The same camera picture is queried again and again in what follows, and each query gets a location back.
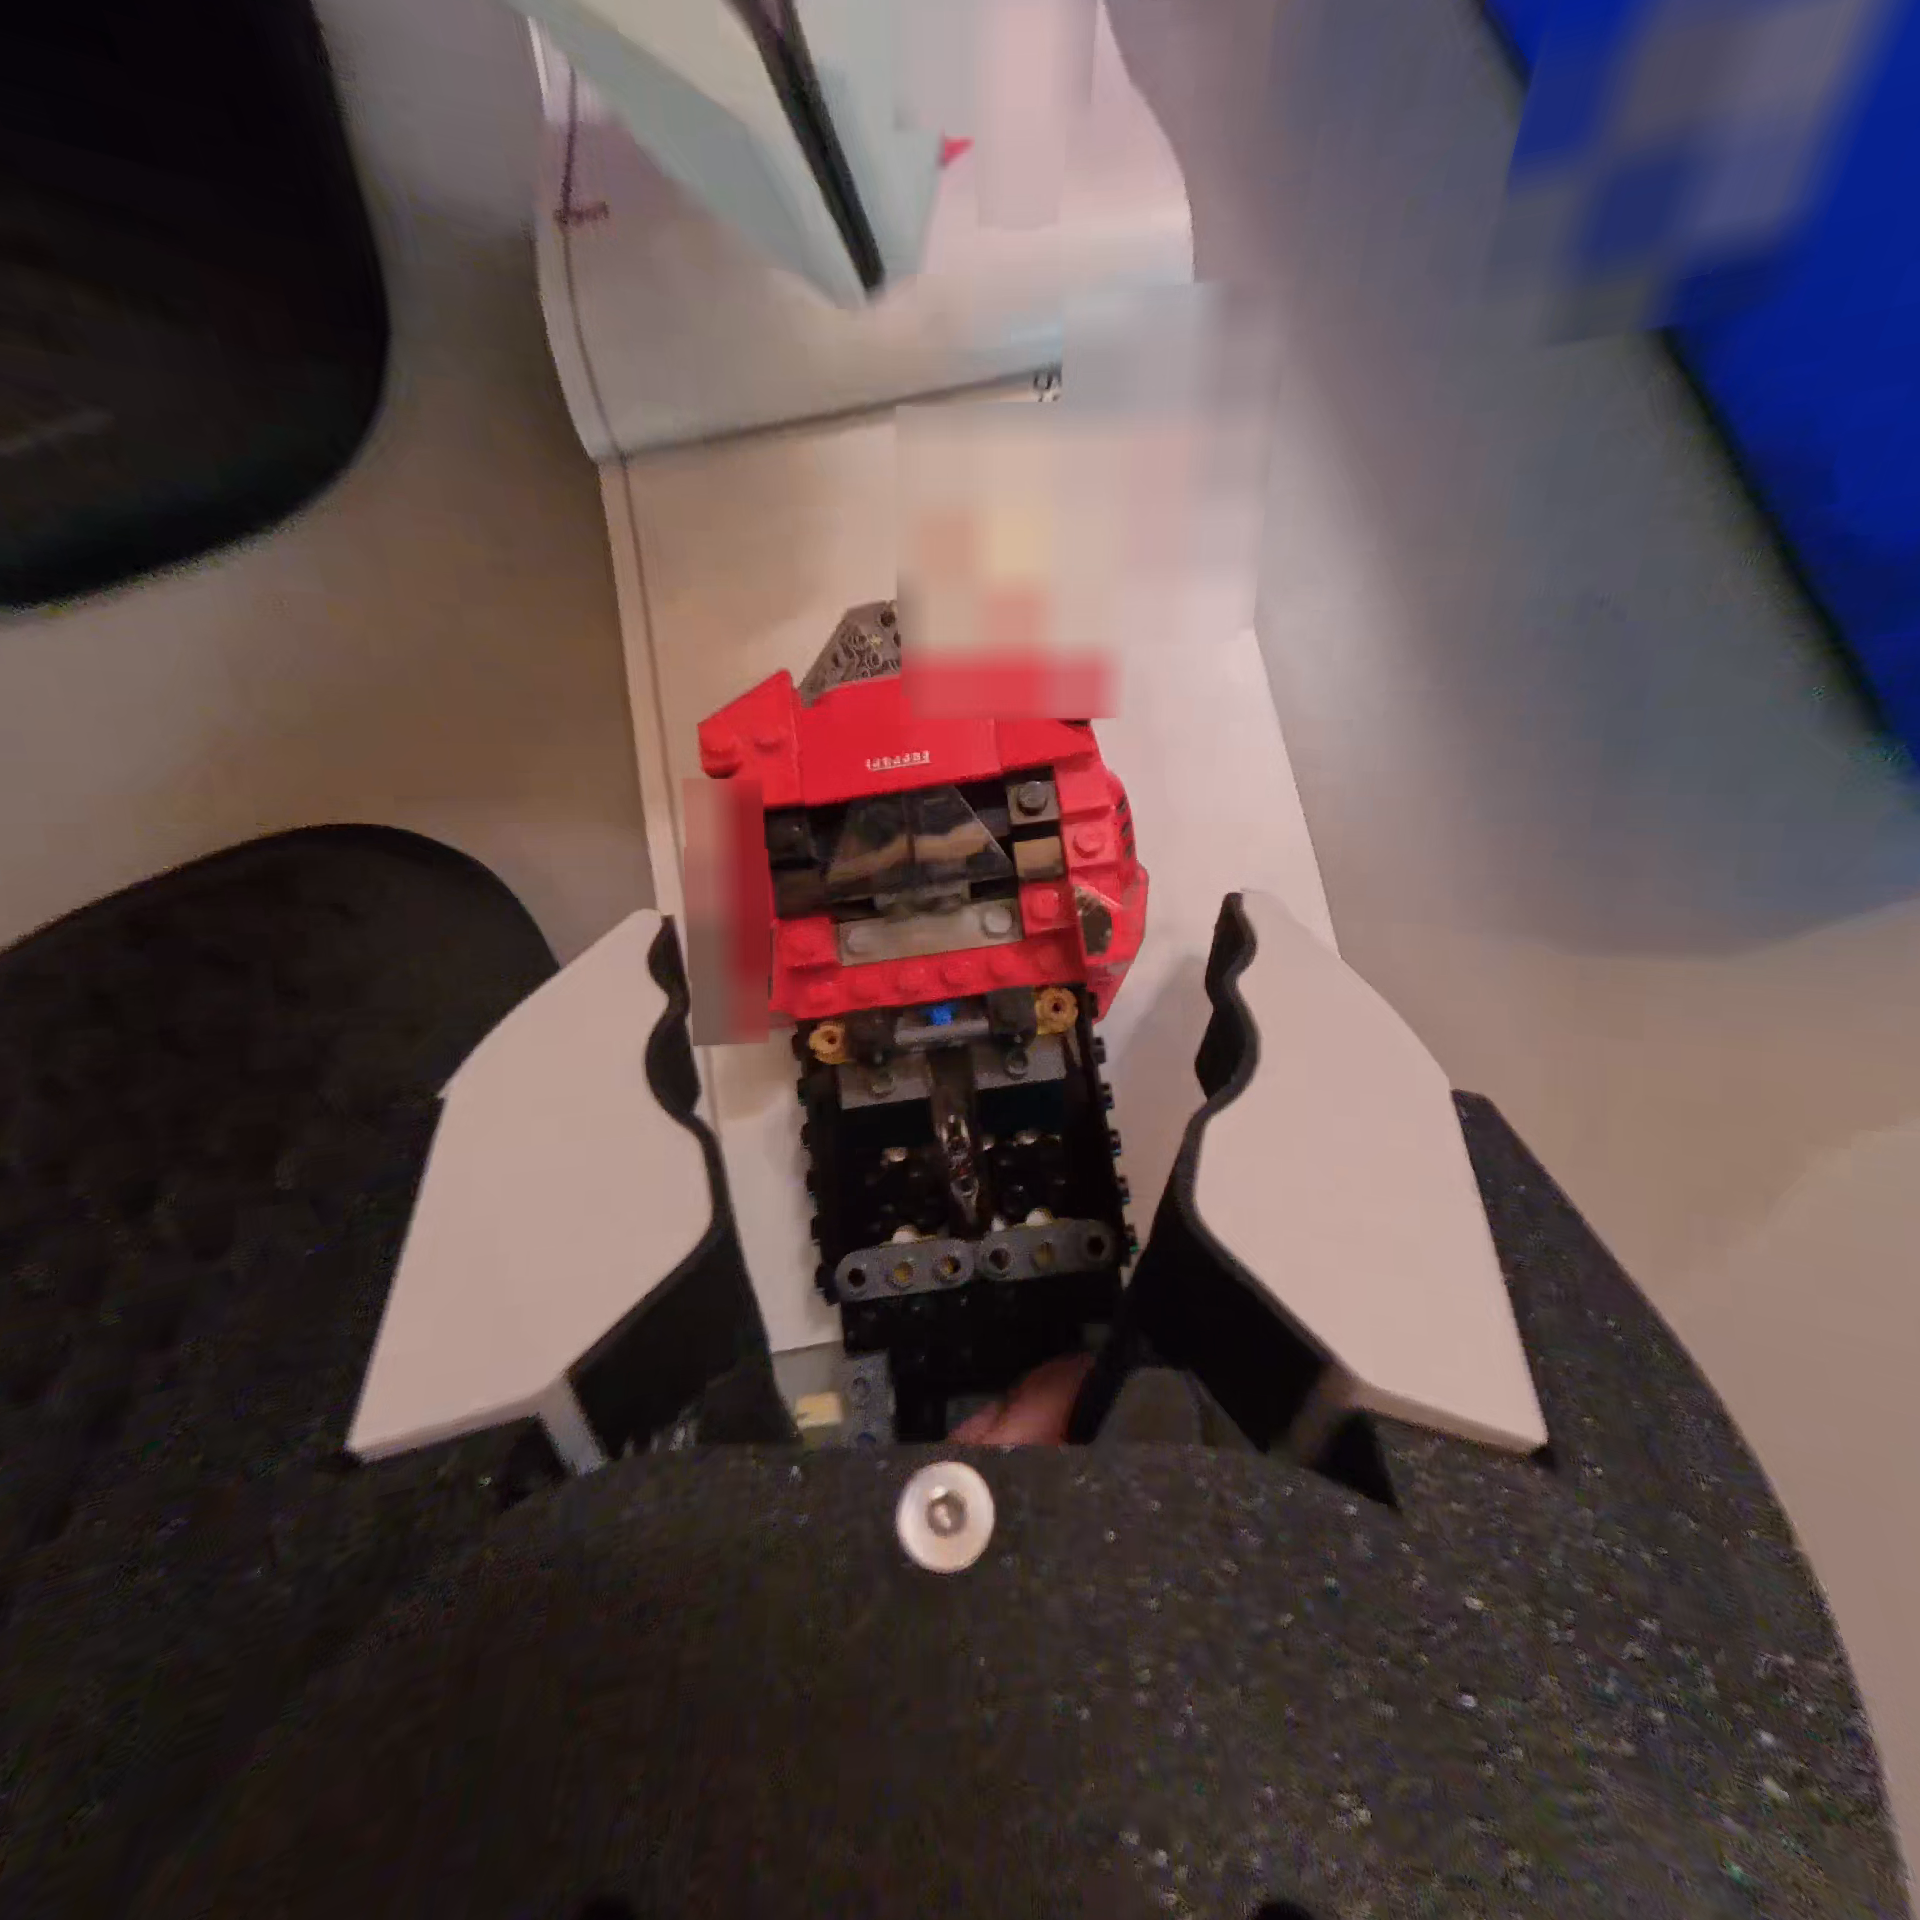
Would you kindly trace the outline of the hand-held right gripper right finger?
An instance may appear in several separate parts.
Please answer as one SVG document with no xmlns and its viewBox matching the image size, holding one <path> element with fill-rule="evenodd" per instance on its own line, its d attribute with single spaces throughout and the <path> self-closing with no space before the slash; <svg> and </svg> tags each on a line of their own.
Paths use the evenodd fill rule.
<svg viewBox="0 0 1920 1920">
<path fill-rule="evenodd" d="M 1328 1464 L 1406 1423 L 1529 1458 L 1549 1441 L 1448 1076 L 1279 896 L 1244 886 L 1111 1024 L 1143 1225 L 1111 1337 L 1258 1454 Z"/>
</svg>

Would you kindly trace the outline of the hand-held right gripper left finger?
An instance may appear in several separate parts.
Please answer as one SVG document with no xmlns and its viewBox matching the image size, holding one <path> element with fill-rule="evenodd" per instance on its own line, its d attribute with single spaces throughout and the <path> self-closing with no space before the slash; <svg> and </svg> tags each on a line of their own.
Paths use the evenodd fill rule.
<svg viewBox="0 0 1920 1920">
<path fill-rule="evenodd" d="M 614 1452 L 574 1370 L 713 1223 L 697 1136 L 653 1090 L 653 906 L 512 1008 L 439 1097 L 344 1447 L 384 1461 L 535 1422 L 565 1470 Z"/>
</svg>

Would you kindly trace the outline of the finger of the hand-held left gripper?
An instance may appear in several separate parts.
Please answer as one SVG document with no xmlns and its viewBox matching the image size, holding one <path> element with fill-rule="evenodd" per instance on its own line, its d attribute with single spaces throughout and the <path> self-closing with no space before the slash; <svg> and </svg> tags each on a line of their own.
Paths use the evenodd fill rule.
<svg viewBox="0 0 1920 1920">
<path fill-rule="evenodd" d="M 885 284 L 793 5 L 524 1 L 657 168 L 822 296 Z"/>
</svg>

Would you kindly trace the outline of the lego instruction booklet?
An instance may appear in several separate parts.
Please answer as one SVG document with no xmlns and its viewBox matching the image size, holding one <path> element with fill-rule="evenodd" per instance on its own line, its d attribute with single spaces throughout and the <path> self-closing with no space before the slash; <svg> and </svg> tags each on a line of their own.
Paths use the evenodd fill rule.
<svg viewBox="0 0 1920 1920">
<path fill-rule="evenodd" d="M 1102 5 L 1063 216 L 990 228 L 950 160 L 925 273 L 860 311 L 720 225 L 535 31 L 544 106 L 537 269 L 570 421 L 599 471 L 656 905 L 681 910 L 697 724 L 896 585 L 906 399 L 1046 399 L 1070 293 L 1185 281 L 1181 164 Z M 1097 729 L 1152 876 L 1143 951 L 1102 1030 L 1119 1172 L 1150 1228 L 1192 1097 L 1202 962 L 1224 894 L 1277 896 L 1333 938 L 1326 884 L 1250 612 L 1143 661 Z"/>
</svg>

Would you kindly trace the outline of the red and black lego car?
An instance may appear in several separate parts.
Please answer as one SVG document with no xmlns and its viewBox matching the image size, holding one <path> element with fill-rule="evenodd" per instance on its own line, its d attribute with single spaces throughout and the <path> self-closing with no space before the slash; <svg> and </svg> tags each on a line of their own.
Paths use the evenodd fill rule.
<svg viewBox="0 0 1920 1920">
<path fill-rule="evenodd" d="M 759 832 L 737 952 L 790 1036 L 860 1438 L 929 1441 L 1113 1319 L 1136 1256 L 1097 1025 L 1146 873 L 1085 717 L 937 714 L 893 600 L 700 724 Z"/>
</svg>

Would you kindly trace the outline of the black quilted chair seat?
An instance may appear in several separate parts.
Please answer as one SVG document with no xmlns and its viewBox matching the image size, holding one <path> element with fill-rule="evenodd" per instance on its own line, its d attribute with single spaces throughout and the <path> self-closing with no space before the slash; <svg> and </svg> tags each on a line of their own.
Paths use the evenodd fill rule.
<svg viewBox="0 0 1920 1920">
<path fill-rule="evenodd" d="M 388 354 L 313 5 L 2 5 L 4 609 L 300 512 Z"/>
<path fill-rule="evenodd" d="M 281 832 L 4 951 L 4 1638 L 329 1505 L 440 1092 L 559 962 L 478 860 Z"/>
</svg>

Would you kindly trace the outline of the blue plastic bin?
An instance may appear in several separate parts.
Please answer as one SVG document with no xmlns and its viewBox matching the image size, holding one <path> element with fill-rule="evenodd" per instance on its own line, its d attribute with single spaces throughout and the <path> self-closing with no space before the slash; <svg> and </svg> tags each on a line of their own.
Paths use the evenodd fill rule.
<svg viewBox="0 0 1920 1920">
<path fill-rule="evenodd" d="M 1663 338 L 1913 760 L 1918 5 L 1480 8 L 1524 79 L 1496 286 Z"/>
</svg>

